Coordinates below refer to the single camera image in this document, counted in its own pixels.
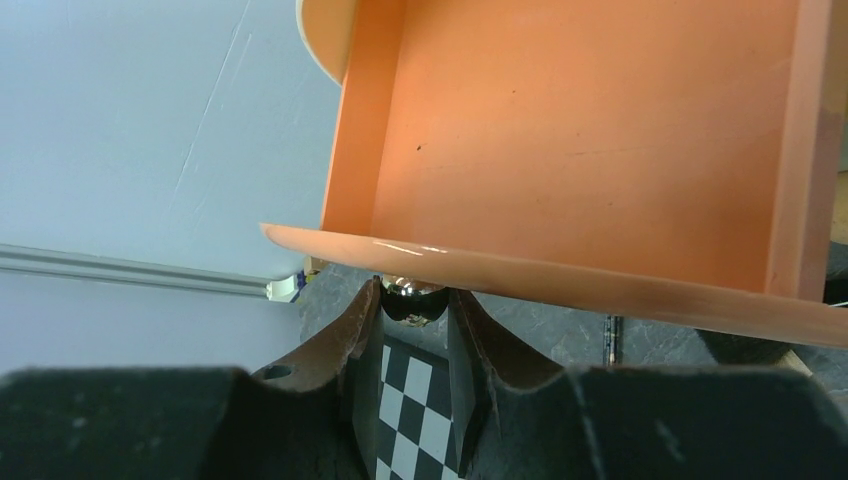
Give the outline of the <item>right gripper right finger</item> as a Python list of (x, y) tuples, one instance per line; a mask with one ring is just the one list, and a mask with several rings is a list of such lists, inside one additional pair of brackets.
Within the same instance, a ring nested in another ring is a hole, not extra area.
[(561, 366), (465, 290), (449, 293), (448, 352), (460, 476), (542, 477), (556, 468)]

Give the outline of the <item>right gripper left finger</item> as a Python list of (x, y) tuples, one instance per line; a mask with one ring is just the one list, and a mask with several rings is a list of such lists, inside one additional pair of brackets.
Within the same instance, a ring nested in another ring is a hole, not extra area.
[(285, 479), (371, 479), (382, 393), (383, 312), (377, 277), (295, 350), (254, 373), (281, 400), (263, 425), (270, 468)]

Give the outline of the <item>cream round drawer cabinet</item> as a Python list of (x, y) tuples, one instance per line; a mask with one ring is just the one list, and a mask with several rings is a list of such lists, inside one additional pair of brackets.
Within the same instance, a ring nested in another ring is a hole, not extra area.
[(346, 74), (358, 0), (297, 0), (301, 40), (321, 70), (341, 86)]

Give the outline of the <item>orange top drawer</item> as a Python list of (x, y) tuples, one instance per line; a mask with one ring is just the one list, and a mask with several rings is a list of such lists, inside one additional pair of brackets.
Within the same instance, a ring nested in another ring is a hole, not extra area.
[(416, 280), (830, 347), (843, 1), (359, 1), (321, 224)]

